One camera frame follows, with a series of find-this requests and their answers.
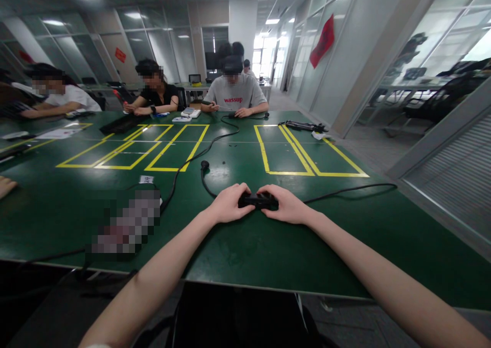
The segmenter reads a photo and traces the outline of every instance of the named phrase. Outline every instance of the ceiling light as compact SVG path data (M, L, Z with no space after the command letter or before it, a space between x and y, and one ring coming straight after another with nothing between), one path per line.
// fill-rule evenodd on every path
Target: ceiling light
M125 16L128 16L128 17L131 17L131 18L134 18L134 19L148 18L147 16L142 15L142 14L140 14L138 12L129 12L129 13L125 13L124 15Z
M63 26L64 25L63 22L57 21L57 20L43 20L43 22L45 24L49 24L49 25L53 25L53 26Z

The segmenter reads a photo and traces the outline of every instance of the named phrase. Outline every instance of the white t-shirt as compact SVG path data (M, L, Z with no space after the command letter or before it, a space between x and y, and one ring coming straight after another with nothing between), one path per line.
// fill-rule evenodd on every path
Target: white t-shirt
M222 107L232 110L240 108L251 108L267 102L256 79L249 75L239 75L235 85L229 84L225 76L216 78L208 90L206 101L214 101Z
M74 85L66 85L64 94L50 94L45 100L46 103L57 107L68 104L70 101L82 104L81 108L88 111L102 111L99 104L89 94Z
M257 81L257 77L256 77L256 75L254 74L254 72L252 72L252 69L249 69L249 71L248 71L247 73L245 73L245 72L244 72L244 70L242 70L242 74L243 74L243 75L249 75L249 76L252 76L252 77L254 77L254 78L256 79L256 81Z

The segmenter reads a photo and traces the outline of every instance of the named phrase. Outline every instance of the hand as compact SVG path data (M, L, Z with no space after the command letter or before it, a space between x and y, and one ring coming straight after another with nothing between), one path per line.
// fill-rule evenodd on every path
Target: hand
M203 104L203 105L205 106L205 109L203 110L203 107L202 107L201 110L203 110L206 113L216 112L220 109L220 107L218 105L216 105L215 102L211 102L210 105L205 105L205 104Z
M251 108L240 108L238 111L235 112L235 117L236 118L245 118L248 117L252 114L252 109Z
M135 110L135 107L131 104L128 104L128 103L124 103L123 104L123 110L127 113L133 113L133 111Z
M278 210L271 211L262 209L261 211L271 219L284 221L291 224L306 224L317 212L309 208L300 201L289 190L274 184L268 184L261 187L257 193L269 193L278 200Z
M8 193L12 191L15 186L17 186L17 182L14 182L10 178L0 176L0 199L7 196Z
M239 208L239 198L244 192L251 193L247 184L234 184L218 194L215 201L205 210L206 213L217 223L228 223L242 218L256 207L248 205Z
M136 108L133 113L135 115L149 115L152 114L152 109L151 108Z
M23 112L20 113L24 118L29 118L29 119L34 119L34 118L39 118L42 116L41 112L39 110L24 110Z

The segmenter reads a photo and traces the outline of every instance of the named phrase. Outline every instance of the red sign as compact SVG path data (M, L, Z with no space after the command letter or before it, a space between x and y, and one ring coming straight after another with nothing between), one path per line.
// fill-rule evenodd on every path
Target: red sign
M118 58L122 63L126 60L126 54L124 54L121 49L116 48L116 58Z
M312 53L310 54L310 62L314 69L319 64L322 56L326 54L331 45L334 43L334 14L331 15L331 18L327 20L324 28L322 29L321 38L317 43L317 46L314 48Z
M29 63L29 64L34 64L35 63L34 60L31 58L31 56L29 54L27 54L26 52L23 52L23 51L19 50L19 55L27 63Z

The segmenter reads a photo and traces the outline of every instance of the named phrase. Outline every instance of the small white device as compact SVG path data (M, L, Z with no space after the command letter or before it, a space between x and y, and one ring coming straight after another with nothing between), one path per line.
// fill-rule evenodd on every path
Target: small white device
M201 114L201 110L194 108L186 108L181 112L181 116L189 118L198 118Z
M191 117L176 117L172 121L174 123L187 123L190 122L191 120L192 120Z

